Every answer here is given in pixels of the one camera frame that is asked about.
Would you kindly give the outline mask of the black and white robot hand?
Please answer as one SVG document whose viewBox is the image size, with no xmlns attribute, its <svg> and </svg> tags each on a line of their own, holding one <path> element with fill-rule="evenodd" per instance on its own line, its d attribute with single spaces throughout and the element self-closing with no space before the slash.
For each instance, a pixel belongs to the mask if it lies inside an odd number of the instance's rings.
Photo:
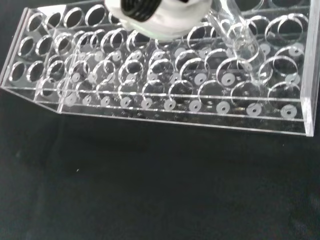
<svg viewBox="0 0 320 240">
<path fill-rule="evenodd" d="M 105 0 L 107 10 L 127 31 L 155 40 L 181 38 L 212 8 L 211 0 Z"/>
</svg>

